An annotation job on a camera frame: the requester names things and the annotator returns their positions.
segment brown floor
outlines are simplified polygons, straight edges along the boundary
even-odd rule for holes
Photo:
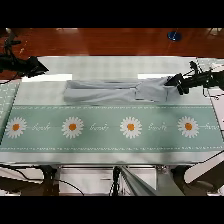
[[[158,55],[224,58],[221,28],[12,28],[22,44],[17,57],[71,55]],[[169,31],[182,34],[180,42],[167,38]],[[7,36],[0,28],[0,48]],[[10,77],[4,71],[0,77]]]

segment gray cloth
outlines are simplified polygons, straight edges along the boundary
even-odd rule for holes
[[[167,78],[117,81],[67,81],[64,99],[67,102],[165,102],[176,87],[166,87]]]

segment daisy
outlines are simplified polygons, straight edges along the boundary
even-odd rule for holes
[[[26,130],[26,121],[21,117],[14,117],[6,126],[6,135],[8,138],[17,138]]]
[[[83,121],[78,117],[69,117],[65,122],[63,122],[63,135],[65,135],[66,138],[75,138],[76,136],[82,134],[81,131],[83,130],[83,126]]]
[[[197,122],[194,120],[194,118],[190,117],[182,117],[179,119],[178,122],[178,130],[182,131],[182,135],[185,135],[185,137],[191,138],[197,136],[199,133],[199,127]]]
[[[140,121],[134,117],[126,117],[123,119],[120,127],[120,131],[123,132],[123,135],[130,139],[139,136],[141,134],[140,131],[142,130]]]

